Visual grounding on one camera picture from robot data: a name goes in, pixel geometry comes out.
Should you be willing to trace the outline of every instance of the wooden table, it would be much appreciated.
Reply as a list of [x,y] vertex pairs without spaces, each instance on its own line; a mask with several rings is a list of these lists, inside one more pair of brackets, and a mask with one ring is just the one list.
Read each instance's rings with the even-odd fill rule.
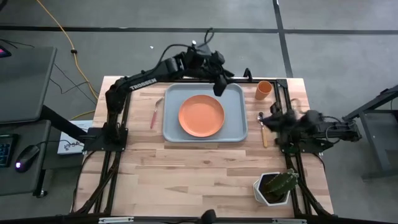
[[[104,94],[118,78],[104,77],[93,121],[95,127],[102,127],[106,121]],[[303,79],[287,80],[290,97],[301,101],[301,110],[308,110]],[[112,215],[199,217],[212,208],[218,217],[293,217],[291,199],[288,205],[267,207],[256,202],[253,195],[252,185],[261,173],[286,170],[285,159],[274,144],[276,133],[267,133],[269,147],[264,148],[256,120],[260,111],[270,115],[275,96],[256,101],[256,84],[241,85],[248,116],[246,140],[181,144],[163,138],[163,103],[159,105],[153,130],[149,128],[155,102],[164,96],[168,86],[169,83],[157,83],[132,93],[127,120],[129,137],[121,158]],[[103,152],[96,152],[87,161],[78,187],[77,207],[98,185],[103,157]],[[309,189],[332,213],[321,162],[312,154],[303,154],[302,160]],[[303,211],[299,190],[298,199]]]

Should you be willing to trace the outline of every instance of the computer mouse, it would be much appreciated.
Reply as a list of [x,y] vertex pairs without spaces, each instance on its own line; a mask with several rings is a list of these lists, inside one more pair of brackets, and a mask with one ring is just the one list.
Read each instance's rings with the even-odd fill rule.
[[29,170],[39,152],[40,148],[36,145],[27,146],[18,155],[17,160],[15,161],[15,170],[21,173]]

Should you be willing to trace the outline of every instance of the potted plant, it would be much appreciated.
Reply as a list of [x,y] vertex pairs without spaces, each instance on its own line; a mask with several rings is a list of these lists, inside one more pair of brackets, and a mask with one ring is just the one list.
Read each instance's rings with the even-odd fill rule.
[[271,172],[262,174],[253,184],[254,197],[267,206],[285,205],[289,199],[290,190],[297,185],[299,174],[293,169],[287,172]]

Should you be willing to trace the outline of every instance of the gray floor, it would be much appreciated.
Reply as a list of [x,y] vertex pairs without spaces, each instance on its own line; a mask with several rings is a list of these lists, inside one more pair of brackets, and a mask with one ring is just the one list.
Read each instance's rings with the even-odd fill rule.
[[[276,29],[272,0],[43,0],[65,26],[253,28]],[[398,1],[279,0],[285,29],[398,29]],[[0,25],[54,26],[35,1],[13,0],[0,12]],[[154,66],[173,43],[202,40],[202,33],[70,32],[81,68],[99,90],[105,75],[133,75]],[[293,76],[305,79],[310,106],[341,117],[397,84],[397,35],[286,35]],[[58,48],[57,65],[76,83],[70,46],[61,32],[0,30],[0,38]],[[222,52],[225,67],[257,77],[286,77],[278,34],[217,33],[210,47]],[[169,55],[182,49],[173,49]],[[54,69],[52,78],[66,90],[73,85]],[[90,95],[86,86],[82,89]],[[61,95],[50,84],[46,105],[66,118],[93,110],[78,90]],[[92,114],[82,119],[90,119]],[[398,178],[363,182],[361,174],[377,170],[366,138],[341,142],[325,152],[326,175],[335,213],[341,217],[398,222]],[[0,219],[65,214],[70,208],[77,170],[48,176],[50,194],[0,197]],[[15,206],[20,208],[16,213]]]

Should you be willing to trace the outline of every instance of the red-handled utensil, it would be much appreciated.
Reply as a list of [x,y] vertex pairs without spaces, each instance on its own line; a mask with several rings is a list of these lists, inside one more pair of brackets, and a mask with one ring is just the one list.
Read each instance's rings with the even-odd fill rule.
[[150,122],[150,128],[152,129],[154,127],[155,124],[155,120],[156,120],[156,114],[157,114],[157,106],[159,105],[159,103],[163,100],[163,97],[160,98],[158,101],[156,101],[155,103],[155,110],[154,110],[154,115],[152,115],[152,121]]

